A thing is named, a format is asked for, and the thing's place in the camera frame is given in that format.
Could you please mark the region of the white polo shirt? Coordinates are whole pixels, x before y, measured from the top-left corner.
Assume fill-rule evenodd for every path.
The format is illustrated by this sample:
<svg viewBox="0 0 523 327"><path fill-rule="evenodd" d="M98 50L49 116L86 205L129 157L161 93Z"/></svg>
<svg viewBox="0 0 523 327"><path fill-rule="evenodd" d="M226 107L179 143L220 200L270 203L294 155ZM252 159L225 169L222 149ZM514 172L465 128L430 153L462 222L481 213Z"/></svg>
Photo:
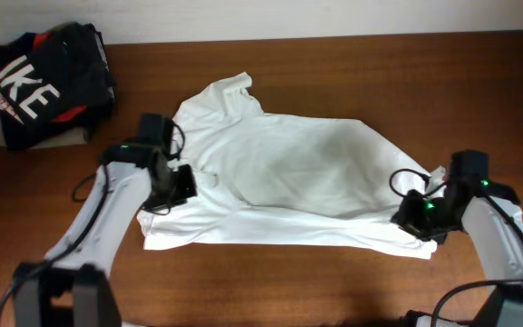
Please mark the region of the white polo shirt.
<svg viewBox="0 0 523 327"><path fill-rule="evenodd" d="M197 194L160 214L142 211L147 250L190 243L348 246L429 259L391 221L400 197L424 191L424 169L359 120L268 114L238 74L181 103L182 160Z"/></svg>

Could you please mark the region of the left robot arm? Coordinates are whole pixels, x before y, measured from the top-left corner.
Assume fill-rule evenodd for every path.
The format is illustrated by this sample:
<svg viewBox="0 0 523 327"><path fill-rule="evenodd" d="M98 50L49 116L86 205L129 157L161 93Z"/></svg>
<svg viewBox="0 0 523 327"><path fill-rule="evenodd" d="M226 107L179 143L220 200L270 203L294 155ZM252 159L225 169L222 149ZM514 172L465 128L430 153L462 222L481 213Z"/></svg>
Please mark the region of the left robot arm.
<svg viewBox="0 0 523 327"><path fill-rule="evenodd" d="M134 216L165 216L197 194L182 164L185 134L171 118L144 114L136 136L109 146L94 186L60 241L39 263L20 263L0 301L17 326L123 327L109 276Z"/></svg>

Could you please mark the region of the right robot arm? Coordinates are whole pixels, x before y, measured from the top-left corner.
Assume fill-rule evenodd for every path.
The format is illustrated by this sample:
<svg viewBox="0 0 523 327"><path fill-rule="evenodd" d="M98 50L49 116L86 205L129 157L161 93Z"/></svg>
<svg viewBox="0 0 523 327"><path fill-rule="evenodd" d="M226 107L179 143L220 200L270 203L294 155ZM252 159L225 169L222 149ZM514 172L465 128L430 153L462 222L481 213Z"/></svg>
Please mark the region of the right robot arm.
<svg viewBox="0 0 523 327"><path fill-rule="evenodd" d="M523 212L515 190L488 177L488 155L465 150L452 154L449 171L438 185L421 193L410 190L391 220L421 241L444 243L461 231L472 240L485 280L448 291L431 313L409 311L402 326L454 326L441 317L455 295L489 287L488 299L467 326L523 326Z"/></svg>

